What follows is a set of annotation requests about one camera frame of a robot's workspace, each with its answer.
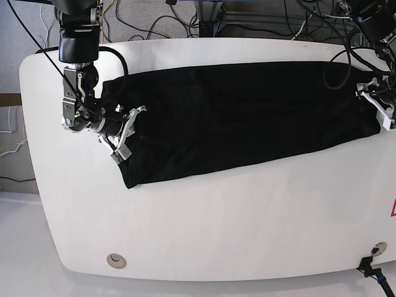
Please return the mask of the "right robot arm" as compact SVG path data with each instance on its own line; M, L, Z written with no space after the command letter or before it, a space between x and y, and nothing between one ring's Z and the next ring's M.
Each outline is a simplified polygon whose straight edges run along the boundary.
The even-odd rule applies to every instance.
M116 159L127 160L131 151L126 139L135 133L134 122L145 107L128 108L122 103L129 71L119 52L99 44L103 4L101 1L52 1L52 5L60 26L59 60L67 65L62 74L62 124L72 132L86 129L98 134ZM112 53L120 60L124 75L119 87L96 98L94 88L99 75L94 62L101 51Z

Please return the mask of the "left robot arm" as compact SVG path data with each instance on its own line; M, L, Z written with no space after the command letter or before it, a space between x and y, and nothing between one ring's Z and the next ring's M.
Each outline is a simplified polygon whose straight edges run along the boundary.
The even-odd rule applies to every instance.
M346 35L346 52L357 61L370 68L379 78L377 90L371 95L395 107L395 50L391 45L395 41L395 1L339 1L345 17L355 25ZM351 41L362 34L372 46L377 57L386 62L389 70L382 71L365 61L351 47Z

